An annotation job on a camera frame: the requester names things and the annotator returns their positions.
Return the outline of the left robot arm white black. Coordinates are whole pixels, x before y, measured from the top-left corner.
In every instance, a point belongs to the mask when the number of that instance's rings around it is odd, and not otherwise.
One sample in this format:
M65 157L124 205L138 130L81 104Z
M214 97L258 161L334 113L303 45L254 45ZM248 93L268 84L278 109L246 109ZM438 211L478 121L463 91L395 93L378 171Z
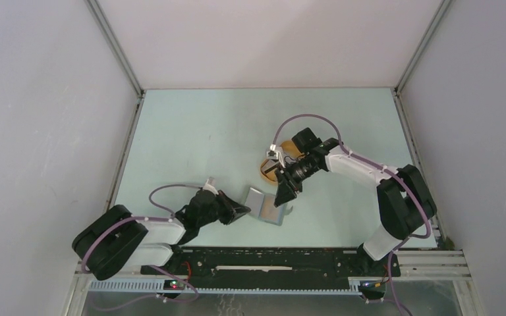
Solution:
M174 274L182 265L177 246L195 239L204 226L214 222L229 225L250 211L215 188L197 188L190 201L168 217L133 215L118 204L79 233L72 250L81 260L81 269L98 280L146 265Z

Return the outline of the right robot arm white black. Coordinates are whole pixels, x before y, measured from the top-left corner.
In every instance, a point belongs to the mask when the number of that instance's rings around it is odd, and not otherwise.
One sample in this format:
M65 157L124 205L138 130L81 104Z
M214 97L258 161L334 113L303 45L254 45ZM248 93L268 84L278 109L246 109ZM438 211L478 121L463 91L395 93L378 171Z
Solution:
M361 244L356 258L359 271L374 275L383 258L409 238L428 238L430 219L437 208L420 171L413 165L388 167L349 149L335 138L316 139L301 146L302 157L294 163L280 159L276 168L276 206L288 203L302 192L302 183L318 171L346 176L376 191L380 224Z

